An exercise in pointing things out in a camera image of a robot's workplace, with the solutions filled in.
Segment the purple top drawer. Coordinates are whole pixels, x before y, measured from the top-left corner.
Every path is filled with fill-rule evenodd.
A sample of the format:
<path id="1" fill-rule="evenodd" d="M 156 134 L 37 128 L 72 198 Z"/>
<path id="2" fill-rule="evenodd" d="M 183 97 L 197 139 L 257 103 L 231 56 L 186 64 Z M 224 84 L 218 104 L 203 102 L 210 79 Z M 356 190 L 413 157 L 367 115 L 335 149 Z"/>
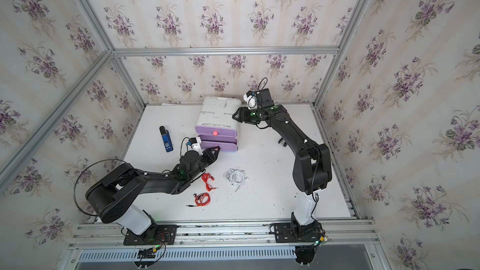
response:
<path id="1" fill-rule="evenodd" d="M 195 131 L 198 135 L 201 136 L 213 136 L 213 137 L 227 137 L 227 138 L 237 138 L 238 132 L 236 129 L 228 127 L 217 127 L 217 126 L 195 126 Z"/>

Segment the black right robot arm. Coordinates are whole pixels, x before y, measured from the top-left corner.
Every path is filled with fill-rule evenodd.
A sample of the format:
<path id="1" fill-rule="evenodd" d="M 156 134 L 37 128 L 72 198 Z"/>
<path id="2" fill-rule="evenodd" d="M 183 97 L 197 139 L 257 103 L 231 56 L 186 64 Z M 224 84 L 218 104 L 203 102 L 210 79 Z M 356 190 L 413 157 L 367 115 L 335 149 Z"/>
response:
<path id="1" fill-rule="evenodd" d="M 294 231 L 312 230 L 320 192 L 333 179 L 329 147 L 308 137 L 292 120 L 288 110 L 274 103 L 269 89 L 248 91 L 243 100 L 246 106 L 239 107 L 232 119 L 255 126 L 266 123 L 263 129 L 275 130 L 294 154 L 292 178 L 304 196 L 292 213 L 291 227 Z"/>

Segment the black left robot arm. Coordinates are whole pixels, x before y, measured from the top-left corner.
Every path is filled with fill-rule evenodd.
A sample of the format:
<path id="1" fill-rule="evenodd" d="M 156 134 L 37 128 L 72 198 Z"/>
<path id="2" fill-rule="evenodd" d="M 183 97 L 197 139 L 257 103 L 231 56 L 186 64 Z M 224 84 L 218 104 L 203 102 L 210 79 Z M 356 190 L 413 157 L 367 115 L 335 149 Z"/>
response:
<path id="1" fill-rule="evenodd" d="M 189 150 L 173 170 L 148 172 L 124 162 L 86 191 L 85 198 L 103 223 L 117 223 L 141 236 L 155 226 L 150 215 L 134 205 L 143 194 L 178 195 L 218 158 L 219 146 L 202 153 Z"/>

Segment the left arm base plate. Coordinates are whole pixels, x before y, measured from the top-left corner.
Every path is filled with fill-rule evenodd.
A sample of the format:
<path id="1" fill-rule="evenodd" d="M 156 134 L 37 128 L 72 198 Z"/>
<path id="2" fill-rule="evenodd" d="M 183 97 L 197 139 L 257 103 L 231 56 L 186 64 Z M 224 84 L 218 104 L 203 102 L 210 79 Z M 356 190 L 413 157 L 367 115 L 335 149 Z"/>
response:
<path id="1" fill-rule="evenodd" d="M 147 246 L 147 245 L 173 245 L 177 233 L 176 225 L 152 224 L 140 235 L 127 230 L 123 241 L 124 246 Z"/>

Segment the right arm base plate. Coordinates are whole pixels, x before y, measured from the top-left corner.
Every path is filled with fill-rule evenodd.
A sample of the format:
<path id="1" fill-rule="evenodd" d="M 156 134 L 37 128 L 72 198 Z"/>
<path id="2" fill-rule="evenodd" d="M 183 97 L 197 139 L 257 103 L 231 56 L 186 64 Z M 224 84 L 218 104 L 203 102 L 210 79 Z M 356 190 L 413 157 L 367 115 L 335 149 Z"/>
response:
<path id="1" fill-rule="evenodd" d="M 296 222 L 277 222 L 269 225 L 269 233 L 274 235 L 276 243 L 320 244 L 326 239 L 321 223 L 314 221 L 301 226 Z"/>

